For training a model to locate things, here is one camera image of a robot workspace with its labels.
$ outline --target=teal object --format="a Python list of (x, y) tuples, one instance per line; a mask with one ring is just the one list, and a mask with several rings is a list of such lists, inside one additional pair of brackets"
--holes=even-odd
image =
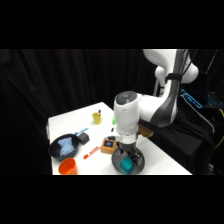
[(60, 156), (67, 156), (71, 152), (73, 152), (75, 149), (72, 145), (72, 138), (65, 138), (58, 141), (58, 144), (62, 147)]
[(121, 169), (125, 172), (125, 174), (130, 174), (133, 168), (133, 162), (128, 156), (121, 160)]
[(87, 130), (89, 130), (89, 128), (85, 128), (85, 129), (83, 129), (82, 131), (80, 131), (80, 132), (76, 132), (74, 135), (78, 135), (78, 134), (81, 134), (82, 132), (84, 132), (84, 131), (87, 131)]
[(117, 124), (116, 121), (115, 121), (115, 118), (114, 118), (114, 117), (113, 117), (112, 124), (113, 124), (113, 125)]

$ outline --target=orange container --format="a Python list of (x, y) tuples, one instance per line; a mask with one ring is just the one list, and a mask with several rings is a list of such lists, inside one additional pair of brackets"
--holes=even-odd
[(72, 158), (65, 159), (59, 166), (58, 172), (61, 175), (77, 175), (78, 170), (76, 162)]

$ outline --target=blue object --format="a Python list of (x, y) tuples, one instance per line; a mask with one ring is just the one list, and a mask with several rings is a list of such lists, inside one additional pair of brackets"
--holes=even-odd
[(60, 156), (67, 156), (74, 150), (75, 149), (74, 149), (73, 145), (64, 145), (61, 149)]
[(223, 104), (215, 99), (213, 99), (211, 96), (208, 96), (208, 105), (211, 106), (223, 106)]
[(71, 152), (73, 152), (75, 149), (72, 145), (72, 138), (65, 138), (58, 141), (58, 144), (62, 147), (60, 156), (67, 156)]
[(196, 101), (191, 95), (186, 93), (183, 89), (181, 90), (181, 93), (185, 94), (184, 97), (186, 96), (188, 102), (190, 102), (191, 104), (196, 106), (198, 109), (202, 108), (202, 105), (200, 103), (198, 103), (198, 101)]
[(85, 129), (83, 129), (82, 131), (80, 131), (80, 132), (76, 132), (74, 135), (78, 135), (78, 134), (81, 134), (82, 132), (84, 132), (84, 131), (87, 131), (89, 128), (85, 128)]
[(65, 138), (65, 139), (59, 140), (58, 144), (61, 147), (64, 147), (64, 145), (67, 145), (67, 144), (72, 145), (72, 138)]
[(127, 156), (123, 160), (121, 160), (121, 169), (128, 175), (133, 170), (133, 162), (132, 160)]

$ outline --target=green object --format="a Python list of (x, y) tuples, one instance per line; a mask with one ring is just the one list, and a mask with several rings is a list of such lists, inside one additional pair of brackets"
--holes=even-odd
[(115, 118), (114, 118), (114, 117), (113, 117), (112, 124), (113, 124), (113, 125), (117, 124), (116, 121), (115, 121)]
[(128, 175), (133, 170), (133, 162), (132, 160), (127, 156), (123, 160), (121, 160), (121, 169)]

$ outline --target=small object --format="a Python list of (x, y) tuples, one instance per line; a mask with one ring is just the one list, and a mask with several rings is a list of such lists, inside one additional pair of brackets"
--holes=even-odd
[(73, 152), (75, 149), (72, 145), (72, 138), (65, 138), (58, 141), (58, 144), (62, 147), (60, 156), (67, 156), (71, 152)]
[(138, 134), (142, 135), (145, 138), (150, 138), (154, 135), (154, 132), (146, 128), (142, 124), (139, 124)]
[(115, 136), (109, 136), (107, 137), (108, 140), (111, 140), (111, 141), (116, 141), (116, 137)]
[(77, 175), (78, 170), (73, 158), (65, 159), (59, 166), (58, 172), (61, 175)]
[(94, 123), (95, 124), (100, 124), (101, 123), (101, 114), (100, 114), (100, 116), (98, 117), (98, 113), (94, 113), (93, 115), (93, 120), (94, 120)]
[(117, 124), (116, 121), (115, 121), (115, 117), (113, 117), (112, 124), (113, 125)]
[(100, 148), (102, 153), (113, 154), (116, 147), (117, 147), (116, 141), (104, 139), (102, 146)]
[(71, 152), (73, 152), (75, 149), (72, 145), (64, 145), (62, 148), (61, 148), (61, 152), (60, 152), (60, 156), (67, 156), (68, 154), (70, 154)]
[(64, 138), (58, 141), (58, 144), (61, 147), (64, 147), (65, 145), (72, 145), (72, 138)]
[(85, 129), (83, 129), (83, 130), (80, 131), (80, 132), (76, 132), (74, 135), (79, 135), (79, 134), (81, 134), (82, 132), (87, 131), (87, 130), (89, 130), (89, 128), (85, 128)]
[[(63, 139), (66, 139), (66, 138), (71, 138), (72, 139), (72, 145), (73, 145), (73, 148), (75, 149), (74, 151), (72, 151), (70, 154), (66, 155), (66, 156), (60, 156), (61, 154), (61, 146), (60, 144), (58, 144), (58, 142), (60, 140), (63, 140)], [(48, 149), (48, 153), (50, 154), (50, 156), (52, 156), (53, 158), (55, 159), (58, 159), (60, 161), (63, 161), (67, 158), (73, 158), (76, 153), (78, 152), (78, 149), (79, 149), (79, 139), (77, 136), (73, 135), (73, 134), (67, 134), (67, 135), (63, 135), (63, 136), (60, 136), (59, 138), (55, 139), (49, 149)]]
[(127, 156), (123, 160), (121, 160), (121, 169), (129, 175), (133, 171), (133, 162), (132, 160)]
[(89, 135), (87, 135), (85, 132), (77, 137), (79, 139), (79, 142), (83, 145), (85, 145), (89, 141)]
[(90, 157), (93, 153), (95, 153), (96, 151), (98, 151), (100, 148), (97, 146), (95, 149), (93, 149), (91, 152), (89, 152), (89, 154), (86, 154), (83, 159), (87, 159), (88, 157)]

